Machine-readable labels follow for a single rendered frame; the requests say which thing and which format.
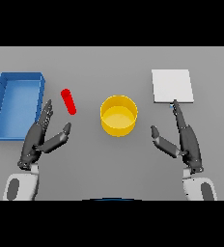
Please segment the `blue tray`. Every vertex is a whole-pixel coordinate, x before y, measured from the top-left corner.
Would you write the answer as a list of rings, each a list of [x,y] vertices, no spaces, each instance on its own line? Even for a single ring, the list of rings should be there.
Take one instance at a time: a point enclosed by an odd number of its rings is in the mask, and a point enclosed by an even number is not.
[[[41,72],[0,73],[0,141],[23,141],[41,114]]]

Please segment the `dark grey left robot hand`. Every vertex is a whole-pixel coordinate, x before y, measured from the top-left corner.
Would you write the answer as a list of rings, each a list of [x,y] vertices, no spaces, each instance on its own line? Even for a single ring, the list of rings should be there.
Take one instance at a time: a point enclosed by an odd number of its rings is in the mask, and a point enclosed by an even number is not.
[[[21,155],[17,162],[17,166],[21,170],[30,171],[31,166],[38,162],[42,153],[51,153],[68,141],[71,123],[67,123],[60,133],[49,140],[45,140],[52,115],[52,101],[49,100],[42,109],[39,120],[31,125],[26,134]]]

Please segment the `pale square scale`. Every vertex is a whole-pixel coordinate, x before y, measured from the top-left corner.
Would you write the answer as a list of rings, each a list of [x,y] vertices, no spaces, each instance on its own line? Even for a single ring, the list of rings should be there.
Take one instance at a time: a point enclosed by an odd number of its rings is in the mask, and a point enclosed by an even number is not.
[[[152,81],[154,103],[194,102],[188,69],[153,69]]]

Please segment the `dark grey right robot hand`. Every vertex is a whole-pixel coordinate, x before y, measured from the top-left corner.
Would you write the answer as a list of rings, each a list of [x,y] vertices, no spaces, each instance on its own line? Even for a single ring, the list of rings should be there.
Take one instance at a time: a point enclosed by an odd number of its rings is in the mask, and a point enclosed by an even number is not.
[[[173,101],[173,114],[180,134],[180,146],[177,147],[163,138],[156,126],[152,125],[151,131],[154,145],[173,158],[180,156],[182,162],[190,169],[191,174],[202,173],[204,168],[198,139],[193,128],[185,122],[182,109],[176,99]]]

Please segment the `yellow bowl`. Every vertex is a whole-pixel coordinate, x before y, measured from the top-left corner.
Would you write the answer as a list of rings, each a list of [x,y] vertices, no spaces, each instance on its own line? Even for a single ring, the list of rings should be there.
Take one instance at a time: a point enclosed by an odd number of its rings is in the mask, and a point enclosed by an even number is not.
[[[135,102],[124,95],[113,95],[100,106],[100,125],[113,137],[124,137],[135,127],[138,109]]]

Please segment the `red beaker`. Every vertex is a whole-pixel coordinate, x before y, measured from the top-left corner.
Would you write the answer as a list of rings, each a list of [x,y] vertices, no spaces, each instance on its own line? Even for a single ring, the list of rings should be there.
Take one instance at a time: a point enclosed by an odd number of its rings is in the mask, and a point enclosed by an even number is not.
[[[61,97],[68,109],[68,112],[70,115],[75,115],[76,114],[76,107],[75,103],[73,101],[71,91],[69,89],[63,89],[61,91]]]

